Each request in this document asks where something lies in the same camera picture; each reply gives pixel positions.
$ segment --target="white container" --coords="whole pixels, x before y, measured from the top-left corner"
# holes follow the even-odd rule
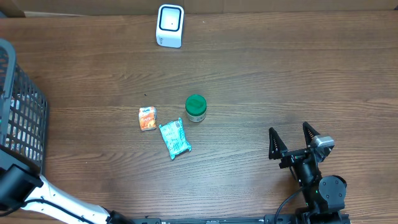
[[[183,22],[184,9],[181,6],[162,5],[157,15],[157,44],[163,47],[181,47]]]

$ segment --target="blue packet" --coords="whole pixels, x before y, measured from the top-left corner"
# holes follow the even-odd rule
[[[181,118],[178,118],[178,121],[172,121],[165,126],[159,125],[159,129],[172,159],[186,150],[191,151],[192,147],[185,139],[185,131],[182,126]]]

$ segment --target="green jar lid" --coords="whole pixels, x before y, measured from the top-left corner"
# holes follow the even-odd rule
[[[201,95],[192,95],[188,97],[187,102],[185,102],[185,109],[191,116],[200,116],[206,112],[206,100]]]

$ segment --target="wood grain surface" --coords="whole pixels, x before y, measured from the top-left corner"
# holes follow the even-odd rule
[[[268,159],[268,128],[289,149],[302,123],[336,147],[323,175],[348,183],[353,223],[398,222],[398,11],[188,15],[183,47],[155,41],[156,16],[6,19],[0,37],[50,103],[45,173],[128,217],[258,217],[298,189]],[[191,123],[184,103],[208,102]],[[181,117],[192,152],[171,161],[159,129]],[[302,196],[282,213],[304,206]],[[0,223],[53,224],[16,212]]]

